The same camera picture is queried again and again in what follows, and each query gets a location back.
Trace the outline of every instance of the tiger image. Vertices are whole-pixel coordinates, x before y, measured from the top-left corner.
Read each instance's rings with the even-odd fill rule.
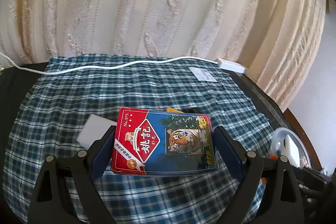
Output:
[[[201,153],[201,141],[197,129],[168,129],[169,151],[179,153]]]

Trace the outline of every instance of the blue plaid tablecloth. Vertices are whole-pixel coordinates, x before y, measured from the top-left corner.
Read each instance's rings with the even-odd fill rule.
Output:
[[[114,66],[140,59],[58,57],[50,60],[46,71]],[[198,81],[189,67],[207,69],[217,82]],[[273,130],[267,119],[215,64],[179,60],[42,76],[21,104],[5,155],[5,198],[23,222],[27,222],[45,154],[75,155],[83,149],[76,138],[89,115],[116,121],[122,106],[157,110],[198,107],[210,115],[213,128],[223,125],[247,150],[268,156]],[[107,167],[94,185],[118,223],[215,223],[238,187],[220,157],[219,164],[220,169],[213,173],[172,178],[114,175]],[[87,222],[72,179],[68,186],[79,219]],[[246,220],[254,217],[262,194],[260,184]]]

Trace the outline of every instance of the white cable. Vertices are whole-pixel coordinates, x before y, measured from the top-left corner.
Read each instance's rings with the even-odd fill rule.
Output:
[[[80,69],[108,69],[108,70],[121,69],[121,68],[125,68],[125,67],[128,67],[128,66],[134,65],[134,64],[141,64],[141,63],[165,64],[165,63],[173,62],[173,61],[180,60],[180,59],[196,59],[196,60],[202,60],[202,61],[207,61],[207,62],[210,62],[210,63],[217,64],[216,61],[207,60],[207,59],[203,59],[203,58],[199,58],[199,57],[195,57],[195,56],[180,56],[180,57],[167,59],[167,60],[162,60],[162,61],[137,60],[137,61],[132,61],[132,62],[125,63],[125,64],[122,64],[122,65],[114,66],[114,67],[82,66],[82,67],[78,67],[78,68],[66,69],[66,70],[55,71],[55,72],[44,72],[44,71],[39,71],[39,70],[34,70],[34,69],[22,68],[22,67],[16,65],[16,63],[13,60],[11,60],[8,56],[4,55],[2,52],[0,52],[0,55],[2,55],[4,58],[6,58],[10,63],[12,63],[14,65],[14,67],[16,67],[18,69],[38,73],[38,74],[41,74],[41,75],[61,75],[61,74],[67,73],[67,72],[76,71],[76,70],[80,70]]]

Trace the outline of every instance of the white label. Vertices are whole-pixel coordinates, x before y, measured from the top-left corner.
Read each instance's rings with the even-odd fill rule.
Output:
[[[217,80],[211,75],[211,73],[207,69],[199,69],[194,67],[190,67],[189,69],[199,81],[217,82]]]

